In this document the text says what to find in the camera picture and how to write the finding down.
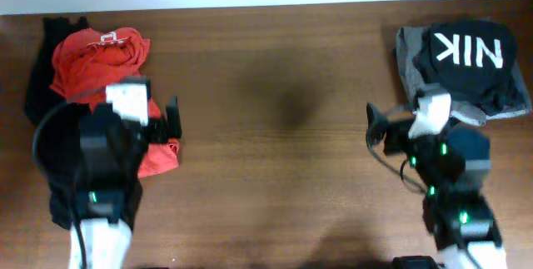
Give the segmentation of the red t-shirt white print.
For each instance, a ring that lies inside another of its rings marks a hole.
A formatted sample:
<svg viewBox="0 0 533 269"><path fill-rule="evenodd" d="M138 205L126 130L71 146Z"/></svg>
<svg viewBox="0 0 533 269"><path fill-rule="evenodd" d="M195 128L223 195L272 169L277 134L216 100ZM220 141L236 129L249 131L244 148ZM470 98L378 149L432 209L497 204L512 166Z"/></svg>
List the red t-shirt white print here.
<svg viewBox="0 0 533 269"><path fill-rule="evenodd" d="M119 82L125 77L140 76L147 60L151 40L132 27L110 32L85 28L67 36L52 52L53 78L49 86L64 98ZM79 98L91 111L105 102L102 92ZM179 141L171 138L164 144L150 144L142 159L139 177L150 177L179 167Z"/></svg>

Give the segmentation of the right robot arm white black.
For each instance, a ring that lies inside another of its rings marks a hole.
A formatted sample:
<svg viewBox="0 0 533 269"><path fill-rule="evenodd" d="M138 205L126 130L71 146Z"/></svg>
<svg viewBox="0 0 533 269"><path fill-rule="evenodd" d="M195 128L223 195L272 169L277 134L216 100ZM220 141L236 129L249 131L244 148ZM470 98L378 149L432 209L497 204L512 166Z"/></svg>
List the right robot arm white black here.
<svg viewBox="0 0 533 269"><path fill-rule="evenodd" d="M450 119L436 135L409 138L411 118L389 120L367 104L369 153L422 197L422 220L433 237L431 257L396 257L394 268L506 268L496 216L481 189L491 170L489 139Z"/></svg>

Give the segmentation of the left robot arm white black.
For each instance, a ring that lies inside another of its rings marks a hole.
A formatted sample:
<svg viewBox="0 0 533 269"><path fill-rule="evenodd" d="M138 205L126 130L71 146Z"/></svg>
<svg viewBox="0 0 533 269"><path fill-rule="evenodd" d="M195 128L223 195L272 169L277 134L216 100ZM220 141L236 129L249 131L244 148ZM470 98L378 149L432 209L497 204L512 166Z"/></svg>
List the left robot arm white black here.
<svg viewBox="0 0 533 269"><path fill-rule="evenodd" d="M150 144L182 135L177 98L147 126L104 102L80 122L81 167L70 190L71 268L120 268L142 197L138 173Z"/></svg>

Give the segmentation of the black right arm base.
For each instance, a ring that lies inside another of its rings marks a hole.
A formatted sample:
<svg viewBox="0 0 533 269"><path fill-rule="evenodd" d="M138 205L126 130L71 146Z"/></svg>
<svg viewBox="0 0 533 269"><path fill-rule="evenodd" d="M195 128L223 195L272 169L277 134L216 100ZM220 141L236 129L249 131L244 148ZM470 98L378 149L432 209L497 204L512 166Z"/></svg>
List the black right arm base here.
<svg viewBox="0 0 533 269"><path fill-rule="evenodd" d="M429 256L395 257L391 264L393 269L443 269L440 263Z"/></svg>

